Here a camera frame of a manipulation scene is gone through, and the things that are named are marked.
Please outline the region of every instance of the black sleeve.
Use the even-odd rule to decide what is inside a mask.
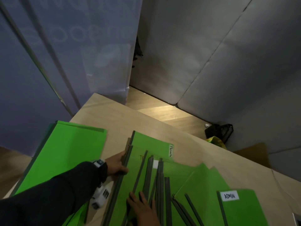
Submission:
[[[90,200],[102,174],[83,162],[47,182],[0,201],[1,225],[62,226],[71,214]]]

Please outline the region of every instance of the white device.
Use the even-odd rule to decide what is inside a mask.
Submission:
[[[101,184],[100,187],[97,187],[92,197],[93,209],[97,210],[102,208],[105,205],[110,193],[111,187],[109,186],[109,184],[107,184],[106,186]]]

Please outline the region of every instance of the black basket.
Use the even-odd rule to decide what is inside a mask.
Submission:
[[[223,141],[223,143],[226,143],[233,131],[233,125],[231,124],[213,124],[209,128],[205,129],[205,134],[207,139],[215,136]]]

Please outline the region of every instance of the wooden table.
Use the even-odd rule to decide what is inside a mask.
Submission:
[[[216,167],[231,188],[255,190],[269,225],[293,226],[292,212],[301,215],[300,182],[101,95],[93,94],[71,122],[108,130],[102,158],[124,150],[136,130],[174,144],[175,162],[190,166],[204,162],[209,168]],[[90,209],[87,224],[99,226],[104,211]]]

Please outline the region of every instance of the wristwatch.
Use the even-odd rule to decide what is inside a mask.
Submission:
[[[98,169],[99,179],[101,183],[104,183],[108,177],[108,166],[104,159],[99,159],[93,162]]]

